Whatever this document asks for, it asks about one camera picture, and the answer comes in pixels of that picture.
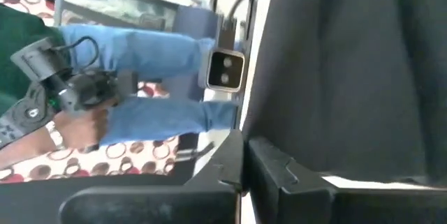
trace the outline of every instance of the blue jeans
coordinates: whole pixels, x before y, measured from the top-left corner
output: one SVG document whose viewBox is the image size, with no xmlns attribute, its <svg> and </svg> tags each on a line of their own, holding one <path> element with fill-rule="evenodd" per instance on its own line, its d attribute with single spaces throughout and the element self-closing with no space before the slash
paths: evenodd
<svg viewBox="0 0 447 224">
<path fill-rule="evenodd" d="M 96 40 L 100 57 L 93 67 L 131 69 L 140 81 L 197 73 L 202 58 L 214 45 L 211 39 L 84 24 L 59 30 L 67 45 L 82 36 Z M 91 42 L 80 43 L 71 50 L 72 67 L 85 66 L 94 53 Z M 110 110 L 108 132 L 101 144 L 164 140 L 184 133 L 231 128 L 235 109 L 230 102 L 131 97 Z"/>
</svg>

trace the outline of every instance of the person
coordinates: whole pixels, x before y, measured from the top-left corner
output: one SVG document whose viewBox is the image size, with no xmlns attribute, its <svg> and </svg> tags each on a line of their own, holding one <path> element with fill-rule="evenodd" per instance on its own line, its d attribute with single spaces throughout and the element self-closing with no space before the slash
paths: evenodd
<svg viewBox="0 0 447 224">
<path fill-rule="evenodd" d="M 10 56 L 30 43 L 51 37 L 55 45 L 70 45 L 83 36 L 93 38 L 100 57 L 93 67 L 105 70 L 132 69 L 141 81 L 197 73 L 203 57 L 214 47 L 212 39 L 194 40 L 175 33 L 119 29 L 76 24 L 47 27 L 34 15 L 0 5 L 0 113 L 21 99 L 30 84 Z M 88 40 L 74 47 L 67 60 L 74 70 L 94 56 Z M 81 149 L 96 144 L 127 140 L 163 140 L 183 133 L 226 129 L 233 125 L 235 104 L 231 102 L 130 97 L 88 111 L 78 118 L 65 112 L 53 121 L 66 148 Z M 0 149 L 0 169 L 56 149 L 46 128 L 39 129 Z"/>
</svg>

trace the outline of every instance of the dark curtain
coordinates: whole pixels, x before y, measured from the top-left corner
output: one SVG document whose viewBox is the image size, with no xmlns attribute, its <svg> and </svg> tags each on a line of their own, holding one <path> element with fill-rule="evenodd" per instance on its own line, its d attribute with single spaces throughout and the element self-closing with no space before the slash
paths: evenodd
<svg viewBox="0 0 447 224">
<path fill-rule="evenodd" d="M 447 0 L 271 0 L 244 132 L 365 181 L 447 175 Z"/>
</svg>

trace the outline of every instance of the polka dot fabric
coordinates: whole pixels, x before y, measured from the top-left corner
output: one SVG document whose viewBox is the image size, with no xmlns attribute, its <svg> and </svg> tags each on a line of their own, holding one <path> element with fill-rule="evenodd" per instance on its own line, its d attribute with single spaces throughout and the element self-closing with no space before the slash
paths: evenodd
<svg viewBox="0 0 447 224">
<path fill-rule="evenodd" d="M 1 0 L 11 8 L 41 17 L 53 24 L 54 6 L 45 0 Z M 63 15 L 64 24 L 90 23 L 70 12 Z M 158 84 L 138 84 L 139 96 L 167 98 L 169 94 Z M 63 150 L 48 153 L 0 170 L 0 184 L 44 179 L 66 179 L 123 174 L 168 175 L 174 168 L 178 137 L 168 140 L 135 140 L 86 154 L 83 150 Z"/>
</svg>

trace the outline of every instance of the wristwatch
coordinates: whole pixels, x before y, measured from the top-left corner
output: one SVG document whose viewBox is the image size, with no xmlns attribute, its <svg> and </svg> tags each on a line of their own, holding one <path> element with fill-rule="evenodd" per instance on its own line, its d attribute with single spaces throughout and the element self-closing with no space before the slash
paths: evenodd
<svg viewBox="0 0 447 224">
<path fill-rule="evenodd" d="M 64 139 L 62 138 L 61 133 L 59 133 L 59 131 L 56 130 L 54 122 L 53 121 L 48 122 L 48 124 L 46 124 L 45 127 L 47 128 L 51 140 L 54 142 L 54 145 L 56 146 L 57 150 L 64 150 L 65 149 Z"/>
</svg>

